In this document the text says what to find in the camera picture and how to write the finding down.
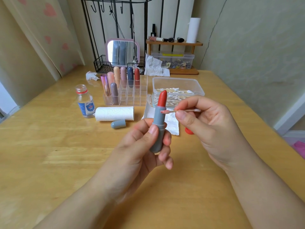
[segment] heart pattern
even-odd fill
[[[63,63],[61,63],[61,64],[59,65],[59,69],[60,69],[62,72],[66,72]]]
[[[56,11],[50,3],[45,4],[45,9],[43,10],[44,14],[48,17],[56,16]]]
[[[64,43],[63,46],[61,47],[63,50],[69,50],[68,44]]]
[[[44,39],[46,40],[46,42],[48,43],[48,44],[51,44],[51,37],[50,36],[45,36],[44,37]]]
[[[17,0],[17,1],[19,1],[23,5],[27,5],[27,0]]]

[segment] paper towel roll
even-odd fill
[[[191,18],[189,22],[189,31],[186,42],[188,43],[196,43],[197,42],[197,34],[200,25],[200,18]]]
[[[95,111],[97,121],[133,121],[134,107],[98,107]]]

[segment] acrylic lipstick organizer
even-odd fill
[[[121,80],[118,87],[118,96],[105,96],[105,105],[110,106],[145,106],[147,102],[147,83],[146,75],[140,75],[140,80]]]

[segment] bottle label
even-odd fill
[[[81,109],[83,116],[87,116],[95,113],[93,100],[86,103],[78,103],[78,106]]]

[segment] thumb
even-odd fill
[[[158,138],[159,128],[156,125],[151,125],[147,133],[133,143],[131,149],[136,157],[143,157],[144,154],[153,146]]]
[[[195,116],[183,110],[177,111],[175,116],[183,126],[191,130],[201,141],[206,141],[207,138],[211,137],[213,129],[210,125],[200,121]]]

